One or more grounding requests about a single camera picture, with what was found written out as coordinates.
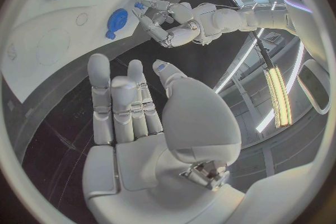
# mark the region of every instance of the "blue knob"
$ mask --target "blue knob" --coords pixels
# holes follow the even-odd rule
[[[115,39],[114,32],[123,28],[127,23],[128,13],[125,9],[120,8],[113,12],[108,20],[108,29],[106,37],[109,39]]]
[[[140,8],[141,10],[144,10],[144,6],[142,3],[136,2],[134,6]]]

